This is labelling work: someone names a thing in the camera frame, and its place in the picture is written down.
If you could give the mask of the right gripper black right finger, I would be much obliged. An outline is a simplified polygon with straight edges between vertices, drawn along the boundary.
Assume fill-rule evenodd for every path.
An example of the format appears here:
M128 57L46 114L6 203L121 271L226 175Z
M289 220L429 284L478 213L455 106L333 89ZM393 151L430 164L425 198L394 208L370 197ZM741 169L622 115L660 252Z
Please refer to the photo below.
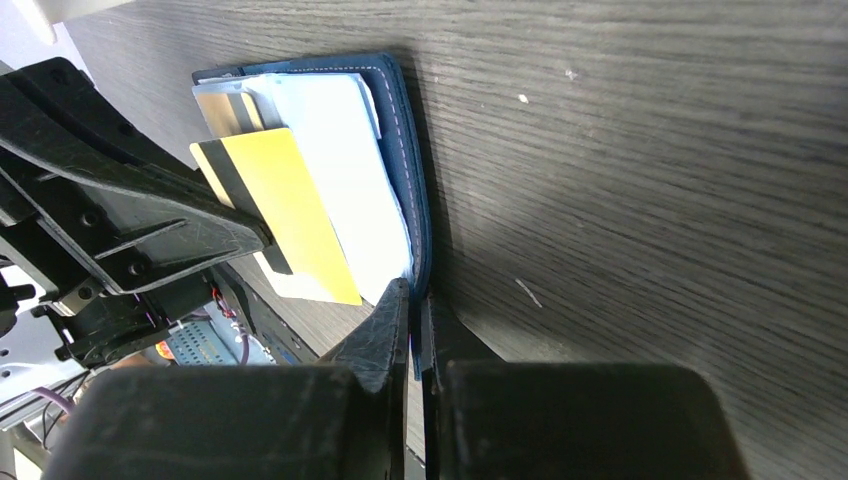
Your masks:
M508 362L429 294L421 306L431 479L745 479L698 373L662 363Z

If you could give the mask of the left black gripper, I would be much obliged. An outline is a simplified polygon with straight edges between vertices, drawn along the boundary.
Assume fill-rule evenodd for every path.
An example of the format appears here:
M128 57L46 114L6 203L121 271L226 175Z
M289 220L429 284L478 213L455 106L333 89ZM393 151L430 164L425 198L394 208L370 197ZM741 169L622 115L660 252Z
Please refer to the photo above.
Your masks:
M198 320L206 269L270 243L64 57L1 79L1 212L2 261L45 286L60 358L87 368Z

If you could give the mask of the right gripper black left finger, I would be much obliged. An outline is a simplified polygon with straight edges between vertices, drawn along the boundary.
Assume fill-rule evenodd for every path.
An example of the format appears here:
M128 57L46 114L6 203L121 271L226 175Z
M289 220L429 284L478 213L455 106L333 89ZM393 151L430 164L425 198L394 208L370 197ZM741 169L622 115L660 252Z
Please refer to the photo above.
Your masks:
M131 367L72 411L48 479L401 479L409 286L319 360Z

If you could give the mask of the gold credit card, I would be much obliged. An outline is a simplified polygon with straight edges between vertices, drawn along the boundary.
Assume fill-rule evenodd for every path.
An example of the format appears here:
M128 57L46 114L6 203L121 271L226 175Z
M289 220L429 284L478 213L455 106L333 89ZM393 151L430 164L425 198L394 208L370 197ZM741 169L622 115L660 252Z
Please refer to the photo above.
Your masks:
M215 138L265 129L256 103L248 93L197 93L195 100Z
M261 219L272 241L254 254L283 298L362 304L343 249L290 130L190 145L218 200Z

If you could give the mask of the blue card holder wallet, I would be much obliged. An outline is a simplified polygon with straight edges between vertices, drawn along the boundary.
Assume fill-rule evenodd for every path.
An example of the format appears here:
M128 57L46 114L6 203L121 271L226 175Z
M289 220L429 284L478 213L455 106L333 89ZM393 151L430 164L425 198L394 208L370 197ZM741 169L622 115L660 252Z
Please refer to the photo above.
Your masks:
M426 296L432 265L432 224L422 152L403 71L387 52L307 57L264 64L198 70L192 81L199 85L219 78L283 73L357 73L375 95L382 138L378 141L388 180L411 234L413 256L410 318L415 377L421 377L422 340L420 307Z

